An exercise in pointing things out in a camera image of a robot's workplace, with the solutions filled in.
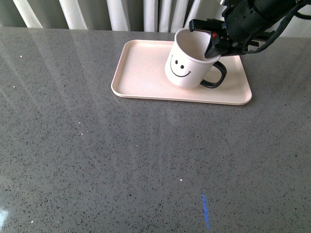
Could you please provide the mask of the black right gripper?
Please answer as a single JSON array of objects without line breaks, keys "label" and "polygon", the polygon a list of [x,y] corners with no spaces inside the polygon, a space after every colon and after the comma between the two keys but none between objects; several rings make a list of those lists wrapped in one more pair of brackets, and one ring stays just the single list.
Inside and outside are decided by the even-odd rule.
[{"label": "black right gripper", "polygon": [[205,58],[258,53],[270,46],[296,13],[294,0],[226,0],[224,20],[193,19],[189,30],[211,34]]}]

